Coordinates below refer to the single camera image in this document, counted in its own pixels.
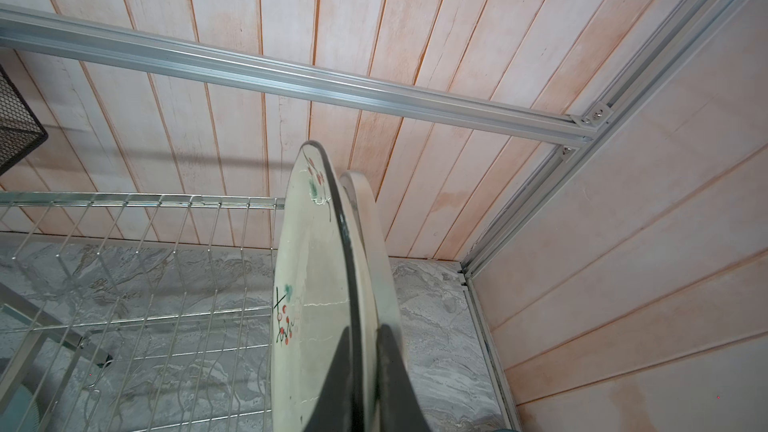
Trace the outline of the cream plate with red berries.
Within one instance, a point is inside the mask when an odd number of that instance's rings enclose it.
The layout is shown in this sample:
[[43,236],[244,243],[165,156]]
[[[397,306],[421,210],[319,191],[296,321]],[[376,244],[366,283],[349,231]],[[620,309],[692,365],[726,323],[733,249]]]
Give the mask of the cream plate with red berries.
[[337,174],[314,140],[299,149],[287,185],[271,312],[270,393],[276,431],[304,431],[339,338],[350,328],[355,398],[364,430],[378,431],[378,329],[397,317],[389,280],[378,270],[367,182]]

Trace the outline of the grey-green plate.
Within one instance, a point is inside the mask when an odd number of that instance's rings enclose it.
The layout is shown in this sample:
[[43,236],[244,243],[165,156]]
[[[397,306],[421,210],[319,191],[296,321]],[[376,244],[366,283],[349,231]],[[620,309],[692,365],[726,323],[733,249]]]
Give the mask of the grey-green plate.
[[1,414],[1,432],[36,432],[39,426],[40,412],[33,393],[20,385]]

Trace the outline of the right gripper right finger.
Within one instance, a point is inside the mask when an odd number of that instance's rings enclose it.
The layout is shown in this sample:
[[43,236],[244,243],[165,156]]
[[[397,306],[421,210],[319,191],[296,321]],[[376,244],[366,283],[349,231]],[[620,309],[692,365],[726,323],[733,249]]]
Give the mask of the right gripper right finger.
[[377,332],[377,355],[380,430],[430,432],[394,333],[388,325],[382,325]]

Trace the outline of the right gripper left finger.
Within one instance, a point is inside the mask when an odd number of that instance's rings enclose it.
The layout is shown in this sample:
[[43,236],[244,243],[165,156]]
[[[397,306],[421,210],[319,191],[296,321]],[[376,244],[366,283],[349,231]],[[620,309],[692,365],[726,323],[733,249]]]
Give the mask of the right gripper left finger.
[[346,327],[304,431],[363,431],[364,411],[355,398],[357,385],[353,372],[351,332]]

